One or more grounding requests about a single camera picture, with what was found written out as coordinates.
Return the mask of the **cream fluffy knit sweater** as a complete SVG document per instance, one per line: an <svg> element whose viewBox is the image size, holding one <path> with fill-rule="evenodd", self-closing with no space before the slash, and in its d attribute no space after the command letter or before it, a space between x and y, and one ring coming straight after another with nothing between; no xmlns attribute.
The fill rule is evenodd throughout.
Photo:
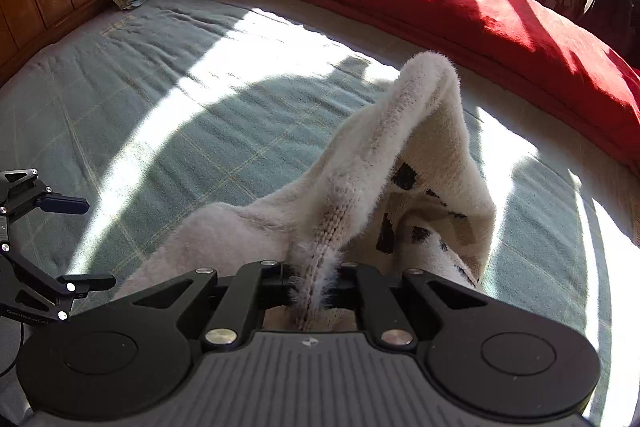
<svg viewBox="0 0 640 427"><path fill-rule="evenodd" d="M341 265L385 275L418 268L477 288L495 217L470 152L459 76L448 58L425 51L342 122L303 176L245 206L194 211L119 292L198 268L228 277L276 260L292 269L292 301L266 314L268 329L350 329L352 316L329 307Z"/></svg>

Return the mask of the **teal plaid bed sheet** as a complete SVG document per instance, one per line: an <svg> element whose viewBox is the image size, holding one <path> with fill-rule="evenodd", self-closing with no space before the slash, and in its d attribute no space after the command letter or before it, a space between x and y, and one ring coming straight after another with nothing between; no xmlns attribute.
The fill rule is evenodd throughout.
<svg viewBox="0 0 640 427"><path fill-rule="evenodd" d="M300 176L416 47L296 0L150 0L106 12L1 90L1 166L88 199L11 229L47 273L128 275L187 215ZM639 417L639 182L561 121L459 72L470 151L497 208L487 294L581 331L599 426Z"/></svg>

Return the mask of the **red duvet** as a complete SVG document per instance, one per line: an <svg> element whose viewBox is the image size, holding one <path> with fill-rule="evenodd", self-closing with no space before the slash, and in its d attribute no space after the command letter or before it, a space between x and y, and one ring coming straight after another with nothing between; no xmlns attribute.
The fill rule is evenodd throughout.
<svg viewBox="0 0 640 427"><path fill-rule="evenodd" d="M304 1L445 54L639 167L638 72L535 0Z"/></svg>

